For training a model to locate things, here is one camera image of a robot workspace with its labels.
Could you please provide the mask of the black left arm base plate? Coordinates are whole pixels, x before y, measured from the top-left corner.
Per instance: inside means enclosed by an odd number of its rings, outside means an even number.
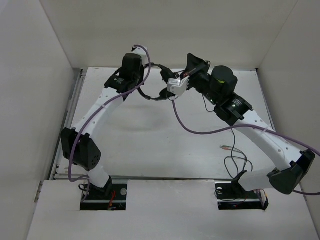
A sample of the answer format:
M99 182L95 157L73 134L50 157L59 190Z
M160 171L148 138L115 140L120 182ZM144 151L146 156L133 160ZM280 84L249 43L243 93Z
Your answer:
M90 186L88 195L87 184L79 184L78 188L82 191L80 210L81 211L125 211L127 207L127 183L116 183L112 185L110 193L105 196Z

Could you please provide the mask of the black headset with microphone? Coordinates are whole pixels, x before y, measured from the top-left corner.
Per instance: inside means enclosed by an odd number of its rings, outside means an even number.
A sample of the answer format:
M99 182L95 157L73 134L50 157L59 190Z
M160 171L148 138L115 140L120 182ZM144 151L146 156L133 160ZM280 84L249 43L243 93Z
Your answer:
M166 85L168 84L169 79L176 79L179 75L177 72L173 72L171 69L169 69L168 67L161 65L161 64L156 64L156 63L152 62L151 67L152 68L157 67L157 68L161 69L160 75ZM168 99L176 96L174 93L170 92L167 89L167 87L164 88L159 93L158 97L151 97L149 95L146 95L141 88L138 88L137 91L144 99L146 99L148 101L165 101L165 100L168 100Z

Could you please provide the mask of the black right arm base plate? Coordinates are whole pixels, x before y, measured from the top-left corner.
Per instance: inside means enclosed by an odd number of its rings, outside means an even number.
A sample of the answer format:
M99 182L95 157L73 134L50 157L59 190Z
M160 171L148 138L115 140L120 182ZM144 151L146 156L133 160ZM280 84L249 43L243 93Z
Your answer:
M214 195L221 211L265 211L269 206L269 199L264 189L245 191L239 184L228 181L218 181L214 185Z

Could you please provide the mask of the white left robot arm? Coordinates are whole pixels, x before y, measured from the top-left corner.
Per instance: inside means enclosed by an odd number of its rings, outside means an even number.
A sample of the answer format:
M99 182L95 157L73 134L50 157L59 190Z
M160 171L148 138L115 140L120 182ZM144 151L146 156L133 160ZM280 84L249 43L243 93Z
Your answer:
M122 59L121 67L109 77L101 94L84 117L71 128L65 127L60 134L63 157L69 165L76 165L86 171L86 178L94 186L100 198L107 198L112 192L112 180L100 162L102 153L96 138L111 114L144 80L148 55L136 47Z

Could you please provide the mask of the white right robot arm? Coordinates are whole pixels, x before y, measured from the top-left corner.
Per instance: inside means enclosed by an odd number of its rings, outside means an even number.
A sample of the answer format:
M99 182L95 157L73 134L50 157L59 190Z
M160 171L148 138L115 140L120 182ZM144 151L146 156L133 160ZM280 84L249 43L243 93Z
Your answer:
M226 66L215 66L192 53L187 55L182 77L189 79L188 88L194 88L212 105L214 113L230 129L236 129L263 151L274 166L259 171L242 171L232 181L232 193L243 197L250 191L273 188L290 195L308 173L317 152L292 145L294 139L274 131L254 110L252 105L235 93L238 78Z

